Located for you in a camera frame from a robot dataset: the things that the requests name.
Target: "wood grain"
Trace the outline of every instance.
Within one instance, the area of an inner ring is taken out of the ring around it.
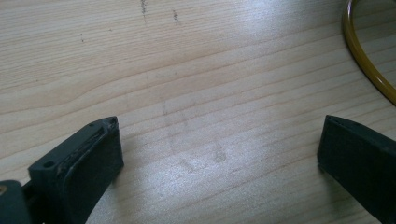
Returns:
[[[356,29],[361,46],[376,69],[396,88],[396,4],[363,0],[356,9]]]
[[[0,179],[26,183],[115,115],[125,167],[88,223],[376,223],[317,167],[327,114],[396,139],[395,107],[348,52],[344,5],[0,1]],[[394,49],[394,33],[361,30],[371,55]]]

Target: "pencil mark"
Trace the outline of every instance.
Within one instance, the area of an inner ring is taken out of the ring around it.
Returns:
[[[177,25],[178,24],[178,15],[177,15],[177,12],[175,10],[173,10],[173,12],[174,12],[175,25]]]
[[[167,115],[168,114],[168,110],[166,109],[166,102],[163,101],[163,115]]]
[[[149,75],[146,74],[146,89],[149,87]]]
[[[220,163],[223,162],[227,159],[227,154],[225,154],[223,148],[219,144],[219,142],[216,140],[216,152],[215,152],[215,158],[214,162],[215,163]]]
[[[145,23],[147,23],[146,22],[146,13],[148,12],[147,11],[148,3],[147,3],[146,0],[140,0],[140,4],[141,4],[141,7],[142,7],[143,20],[145,21]]]
[[[175,151],[175,138],[168,132],[168,144],[171,148],[171,151],[176,154]]]
[[[129,111],[129,110],[131,109],[131,104],[130,104],[130,102],[129,102],[128,95],[125,94],[123,97],[124,97],[126,109]]]
[[[198,103],[197,103],[195,97],[192,97],[191,101],[192,101],[192,106],[198,105]]]
[[[186,115],[184,114],[183,111],[180,111],[180,116],[183,122],[183,129],[184,132],[187,133],[190,131],[190,126],[189,126],[189,120],[187,119]]]
[[[195,171],[194,166],[191,165],[189,162],[187,162],[187,161],[184,160],[184,159],[181,160],[180,165],[183,166],[183,167],[187,170],[187,172],[188,172],[189,174],[191,174],[191,173],[193,173],[193,172]]]

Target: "yellow cable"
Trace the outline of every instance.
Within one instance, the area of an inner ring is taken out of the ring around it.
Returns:
[[[343,15],[343,28],[346,42],[349,49],[355,57],[356,62],[363,73],[372,81],[372,83],[384,94],[394,105],[396,105],[396,90],[387,80],[375,69],[370,59],[367,58],[364,50],[355,33],[353,25],[353,10],[359,0],[348,0]]]

